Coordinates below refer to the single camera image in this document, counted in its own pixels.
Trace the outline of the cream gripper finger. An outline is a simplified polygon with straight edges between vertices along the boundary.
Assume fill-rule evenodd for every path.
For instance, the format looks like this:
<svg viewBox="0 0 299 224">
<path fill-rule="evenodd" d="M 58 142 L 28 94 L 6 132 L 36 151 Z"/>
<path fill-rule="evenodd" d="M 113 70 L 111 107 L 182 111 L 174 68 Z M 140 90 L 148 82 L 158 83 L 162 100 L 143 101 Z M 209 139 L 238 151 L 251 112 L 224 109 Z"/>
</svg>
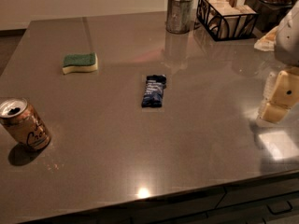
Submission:
<svg viewBox="0 0 299 224">
<path fill-rule="evenodd" d="M 279 123 L 298 103 L 299 68 L 293 66 L 279 72 L 271 72 L 265 82 L 258 119 Z"/>
</svg>

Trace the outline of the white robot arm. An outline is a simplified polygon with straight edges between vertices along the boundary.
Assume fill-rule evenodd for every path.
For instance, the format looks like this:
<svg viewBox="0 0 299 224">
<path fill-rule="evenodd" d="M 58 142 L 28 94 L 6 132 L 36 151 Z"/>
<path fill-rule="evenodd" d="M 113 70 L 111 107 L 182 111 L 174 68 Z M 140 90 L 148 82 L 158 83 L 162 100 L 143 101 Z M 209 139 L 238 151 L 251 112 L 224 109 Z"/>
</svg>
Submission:
<svg viewBox="0 0 299 224">
<path fill-rule="evenodd" d="M 265 82 L 258 119 L 281 122 L 299 103 L 299 1 L 281 20 L 274 40 L 275 58 L 287 67 Z"/>
</svg>

